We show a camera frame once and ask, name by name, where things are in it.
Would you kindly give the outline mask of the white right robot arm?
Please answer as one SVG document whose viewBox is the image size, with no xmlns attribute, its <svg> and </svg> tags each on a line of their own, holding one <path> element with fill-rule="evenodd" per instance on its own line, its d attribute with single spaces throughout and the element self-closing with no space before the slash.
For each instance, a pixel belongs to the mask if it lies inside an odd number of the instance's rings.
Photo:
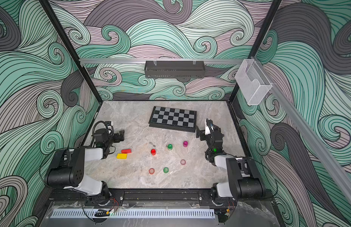
<svg viewBox="0 0 351 227">
<path fill-rule="evenodd" d="M 196 127 L 196 137 L 205 141 L 208 148 L 205 159 L 213 166 L 227 171 L 227 181 L 213 184 L 212 199 L 231 198 L 259 199 L 267 194 L 255 161 L 249 157 L 237 157 L 223 150 L 224 134 L 212 120 L 205 120 L 205 129 Z"/>
</svg>

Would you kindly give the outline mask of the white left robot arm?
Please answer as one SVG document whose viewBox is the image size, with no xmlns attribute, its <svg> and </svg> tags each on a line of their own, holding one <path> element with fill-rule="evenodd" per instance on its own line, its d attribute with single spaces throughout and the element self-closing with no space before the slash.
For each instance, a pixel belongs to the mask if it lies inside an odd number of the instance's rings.
<svg viewBox="0 0 351 227">
<path fill-rule="evenodd" d="M 92 128 L 89 146 L 61 148 L 54 152 L 44 175 L 44 183 L 51 188 L 72 189 L 88 197 L 99 196 L 109 200 L 106 182 L 91 178 L 85 173 L 85 163 L 106 159 L 114 143 L 123 142 L 125 130 L 115 132 L 111 121 L 98 121 Z"/>
</svg>

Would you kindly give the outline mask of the red jar lid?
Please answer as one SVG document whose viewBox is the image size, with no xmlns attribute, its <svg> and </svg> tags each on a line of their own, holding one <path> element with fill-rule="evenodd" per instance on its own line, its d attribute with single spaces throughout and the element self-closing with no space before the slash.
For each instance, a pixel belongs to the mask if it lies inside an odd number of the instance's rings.
<svg viewBox="0 0 351 227">
<path fill-rule="evenodd" d="M 153 175 L 155 173 L 155 170 L 153 168 L 149 169 L 149 174 Z"/>
</svg>

